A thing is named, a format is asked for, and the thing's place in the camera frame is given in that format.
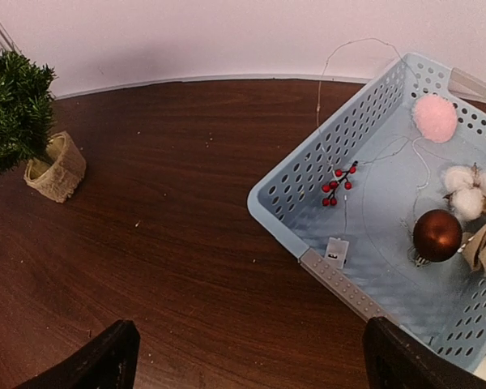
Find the white battery box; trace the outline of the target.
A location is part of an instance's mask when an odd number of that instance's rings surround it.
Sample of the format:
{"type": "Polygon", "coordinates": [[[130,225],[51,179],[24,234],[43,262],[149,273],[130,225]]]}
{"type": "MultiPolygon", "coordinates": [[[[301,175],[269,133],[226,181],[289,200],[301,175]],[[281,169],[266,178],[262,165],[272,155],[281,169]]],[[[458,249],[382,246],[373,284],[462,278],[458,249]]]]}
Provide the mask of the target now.
{"type": "Polygon", "coordinates": [[[347,259],[348,247],[348,241],[330,237],[326,245],[325,260],[333,267],[343,269],[347,259]]]}

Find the burlap tree pot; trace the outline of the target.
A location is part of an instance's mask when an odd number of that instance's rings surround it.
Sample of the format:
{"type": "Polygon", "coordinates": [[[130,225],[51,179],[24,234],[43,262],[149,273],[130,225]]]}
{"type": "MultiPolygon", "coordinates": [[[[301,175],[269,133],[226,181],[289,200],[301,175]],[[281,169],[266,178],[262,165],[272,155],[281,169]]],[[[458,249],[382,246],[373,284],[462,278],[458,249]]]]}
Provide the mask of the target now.
{"type": "Polygon", "coordinates": [[[67,201],[84,179],[87,163],[66,131],[51,136],[44,160],[31,159],[23,179],[28,186],[56,203],[67,201]]]}

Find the light blue plastic basket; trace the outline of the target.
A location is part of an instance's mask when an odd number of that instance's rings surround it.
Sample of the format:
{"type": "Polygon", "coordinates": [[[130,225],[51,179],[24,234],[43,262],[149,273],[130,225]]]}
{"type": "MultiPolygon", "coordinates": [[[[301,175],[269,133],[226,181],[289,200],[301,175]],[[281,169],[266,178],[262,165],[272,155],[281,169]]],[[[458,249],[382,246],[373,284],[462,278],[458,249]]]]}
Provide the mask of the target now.
{"type": "Polygon", "coordinates": [[[250,215],[318,282],[362,318],[386,316],[447,361],[467,370],[486,354],[486,276],[460,255],[418,267],[411,231],[443,208],[452,165],[486,169],[486,113],[448,91],[452,68],[409,53],[367,83],[250,191],[250,215]],[[454,136],[434,143],[413,120],[416,101],[453,103],[454,136]],[[323,207],[330,166],[351,190],[323,207]],[[325,260],[330,237],[349,242],[343,269],[325,260]]]}

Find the pink pompom ornament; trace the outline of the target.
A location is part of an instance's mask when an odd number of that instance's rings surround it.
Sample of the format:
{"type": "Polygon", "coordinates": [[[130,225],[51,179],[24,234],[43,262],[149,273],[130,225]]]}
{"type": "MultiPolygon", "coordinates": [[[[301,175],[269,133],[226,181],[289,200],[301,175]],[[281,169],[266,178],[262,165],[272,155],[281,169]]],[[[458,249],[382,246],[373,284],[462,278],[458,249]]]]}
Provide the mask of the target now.
{"type": "Polygon", "coordinates": [[[458,124],[453,103],[434,94],[419,98],[413,107],[412,116],[421,136],[434,143],[450,141],[458,124]]]}

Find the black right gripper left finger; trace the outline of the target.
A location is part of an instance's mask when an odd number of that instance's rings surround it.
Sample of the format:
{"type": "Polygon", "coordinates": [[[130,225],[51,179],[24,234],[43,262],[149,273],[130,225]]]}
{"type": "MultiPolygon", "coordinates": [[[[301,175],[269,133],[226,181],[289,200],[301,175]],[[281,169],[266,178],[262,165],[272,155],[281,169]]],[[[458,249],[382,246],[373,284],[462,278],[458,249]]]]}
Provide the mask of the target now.
{"type": "Polygon", "coordinates": [[[19,388],[132,388],[140,334],[131,320],[117,320],[66,360],[19,388]]]}

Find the red berry sprig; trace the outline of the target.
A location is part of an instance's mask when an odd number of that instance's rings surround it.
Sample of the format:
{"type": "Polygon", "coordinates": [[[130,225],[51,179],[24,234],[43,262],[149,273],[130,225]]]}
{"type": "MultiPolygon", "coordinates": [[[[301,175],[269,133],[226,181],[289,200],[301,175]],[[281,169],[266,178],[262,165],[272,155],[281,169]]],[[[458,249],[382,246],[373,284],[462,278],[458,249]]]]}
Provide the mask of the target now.
{"type": "Polygon", "coordinates": [[[330,166],[330,180],[324,182],[321,187],[324,194],[323,207],[335,207],[338,204],[337,192],[339,189],[351,190],[353,188],[349,177],[356,173],[357,166],[357,161],[353,161],[347,169],[334,169],[332,165],[330,166]]]}

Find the small green christmas tree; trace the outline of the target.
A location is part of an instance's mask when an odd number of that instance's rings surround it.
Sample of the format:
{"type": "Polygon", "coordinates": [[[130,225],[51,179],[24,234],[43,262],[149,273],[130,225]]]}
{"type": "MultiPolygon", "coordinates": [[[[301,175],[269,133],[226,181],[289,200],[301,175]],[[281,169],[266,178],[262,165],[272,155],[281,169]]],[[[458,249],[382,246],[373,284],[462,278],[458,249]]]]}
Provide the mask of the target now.
{"type": "Polygon", "coordinates": [[[16,51],[0,51],[0,174],[38,159],[53,163],[46,148],[53,127],[54,69],[16,51]]]}

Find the white cotton boll ornament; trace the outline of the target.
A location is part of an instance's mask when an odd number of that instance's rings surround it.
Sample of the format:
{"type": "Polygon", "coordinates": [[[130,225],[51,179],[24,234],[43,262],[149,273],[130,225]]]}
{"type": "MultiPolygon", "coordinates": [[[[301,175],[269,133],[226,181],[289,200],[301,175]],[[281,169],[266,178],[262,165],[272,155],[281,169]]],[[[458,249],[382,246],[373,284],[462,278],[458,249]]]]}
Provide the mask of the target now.
{"type": "Polygon", "coordinates": [[[476,164],[455,165],[442,175],[444,199],[456,217],[473,221],[486,214],[486,170],[476,164]]]}

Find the brown shiny ball ornament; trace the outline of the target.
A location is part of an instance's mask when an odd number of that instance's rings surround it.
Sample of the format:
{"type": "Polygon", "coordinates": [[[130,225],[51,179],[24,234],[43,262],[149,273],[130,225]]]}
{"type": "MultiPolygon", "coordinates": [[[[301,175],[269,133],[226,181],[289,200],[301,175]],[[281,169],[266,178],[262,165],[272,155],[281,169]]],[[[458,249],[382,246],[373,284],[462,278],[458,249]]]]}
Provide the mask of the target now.
{"type": "Polygon", "coordinates": [[[461,246],[462,238],[463,228],[450,212],[442,209],[425,212],[412,233],[416,266],[451,259],[461,246]]]}

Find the beige burlap bow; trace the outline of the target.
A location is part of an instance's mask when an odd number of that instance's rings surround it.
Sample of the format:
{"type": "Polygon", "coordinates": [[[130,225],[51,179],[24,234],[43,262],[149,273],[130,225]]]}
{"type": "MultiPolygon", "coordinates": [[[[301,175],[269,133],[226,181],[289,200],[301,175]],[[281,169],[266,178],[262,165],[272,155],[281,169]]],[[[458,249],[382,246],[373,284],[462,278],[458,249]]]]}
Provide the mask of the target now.
{"type": "Polygon", "coordinates": [[[463,233],[462,256],[472,271],[482,270],[486,276],[486,224],[476,233],[463,233]]]}

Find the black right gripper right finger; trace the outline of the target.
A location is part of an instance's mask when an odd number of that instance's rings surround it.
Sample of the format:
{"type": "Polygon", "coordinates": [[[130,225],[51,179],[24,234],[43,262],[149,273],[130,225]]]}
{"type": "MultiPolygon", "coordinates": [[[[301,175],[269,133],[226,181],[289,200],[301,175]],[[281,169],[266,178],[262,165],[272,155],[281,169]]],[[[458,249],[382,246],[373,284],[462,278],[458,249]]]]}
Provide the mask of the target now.
{"type": "Polygon", "coordinates": [[[388,318],[371,318],[363,335],[370,388],[486,388],[486,381],[439,357],[388,318]]]}

